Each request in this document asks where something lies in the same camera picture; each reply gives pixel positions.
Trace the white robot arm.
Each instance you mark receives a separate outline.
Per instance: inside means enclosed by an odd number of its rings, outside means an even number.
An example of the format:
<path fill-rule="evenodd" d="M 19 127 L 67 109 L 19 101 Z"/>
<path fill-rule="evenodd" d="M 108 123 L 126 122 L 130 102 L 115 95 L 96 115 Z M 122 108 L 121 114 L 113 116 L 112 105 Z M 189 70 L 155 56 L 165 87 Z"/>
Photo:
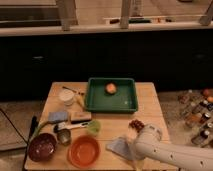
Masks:
<path fill-rule="evenodd" d="M 164 143 L 162 130 L 154 124 L 146 124 L 139 133 L 129 128 L 126 136 L 138 159 L 150 158 L 189 171 L 213 171 L 213 149 Z"/>

